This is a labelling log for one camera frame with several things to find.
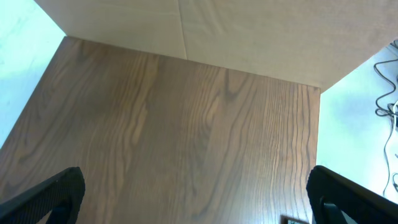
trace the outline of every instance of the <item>floor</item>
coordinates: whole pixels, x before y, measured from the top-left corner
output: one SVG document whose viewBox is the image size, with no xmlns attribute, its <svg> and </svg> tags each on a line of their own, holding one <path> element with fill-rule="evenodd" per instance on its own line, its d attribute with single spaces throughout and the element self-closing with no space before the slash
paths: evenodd
<svg viewBox="0 0 398 224">
<path fill-rule="evenodd" d="M 79 166 L 78 223 L 309 221 L 320 89 L 64 38 L 0 151 L 11 198 Z"/>
<path fill-rule="evenodd" d="M 0 1 L 0 147 L 65 34 L 32 0 Z"/>
<path fill-rule="evenodd" d="M 398 50 L 392 46 L 364 62 L 355 71 L 321 95 L 317 164 L 382 195 L 387 182 L 387 166 L 383 147 L 390 133 L 391 122 L 374 114 L 377 97 L 392 90 L 373 70 L 376 62 L 396 59 Z M 379 66 L 380 71 L 396 84 L 398 62 Z M 383 107 L 394 103 L 398 93 L 380 101 Z M 398 172 L 397 131 L 387 146 L 391 173 Z M 398 193 L 391 182 L 386 198 L 398 203 Z"/>
</svg>

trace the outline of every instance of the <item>small black object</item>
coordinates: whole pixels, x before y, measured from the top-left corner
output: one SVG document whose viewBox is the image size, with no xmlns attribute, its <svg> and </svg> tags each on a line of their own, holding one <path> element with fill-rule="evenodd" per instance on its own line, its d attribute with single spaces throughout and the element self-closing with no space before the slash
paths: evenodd
<svg viewBox="0 0 398 224">
<path fill-rule="evenodd" d="M 46 223 L 76 223 L 85 194 L 79 167 L 67 168 L 0 205 L 0 224 L 37 223 L 52 211 Z"/>
<path fill-rule="evenodd" d="M 397 204 L 326 167 L 314 167 L 307 192 L 317 224 L 398 223 Z"/>
</svg>

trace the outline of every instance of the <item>brown wood surface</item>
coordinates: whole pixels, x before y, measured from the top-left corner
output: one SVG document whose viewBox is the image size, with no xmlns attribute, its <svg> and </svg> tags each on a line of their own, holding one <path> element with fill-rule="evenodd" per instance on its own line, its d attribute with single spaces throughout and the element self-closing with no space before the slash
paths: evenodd
<svg viewBox="0 0 398 224">
<path fill-rule="evenodd" d="M 308 221 L 320 90 L 66 37 L 0 150 L 0 201 L 71 166 L 78 223 Z"/>
</svg>

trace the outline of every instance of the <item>white floor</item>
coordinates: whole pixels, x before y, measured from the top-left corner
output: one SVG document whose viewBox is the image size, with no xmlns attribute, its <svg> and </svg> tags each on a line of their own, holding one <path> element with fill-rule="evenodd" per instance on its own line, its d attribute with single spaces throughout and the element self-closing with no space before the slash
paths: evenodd
<svg viewBox="0 0 398 224">
<path fill-rule="evenodd" d="M 0 1 L 0 147 L 64 36 L 33 0 Z"/>
<path fill-rule="evenodd" d="M 391 46 L 382 49 L 321 95 L 317 164 L 379 195 L 387 182 L 383 148 L 391 122 L 389 118 L 375 115 L 375 100 L 392 87 L 374 71 L 373 65 L 396 59 L 397 55 L 398 51 Z M 398 62 L 379 68 L 383 75 L 397 83 Z M 387 108 L 388 103 L 395 103 L 397 92 L 381 100 L 380 105 Z M 394 130 L 387 146 L 391 173 L 398 172 L 395 153 L 398 154 L 398 136 Z M 391 182 L 386 198 L 398 202 L 398 193 Z"/>
</svg>

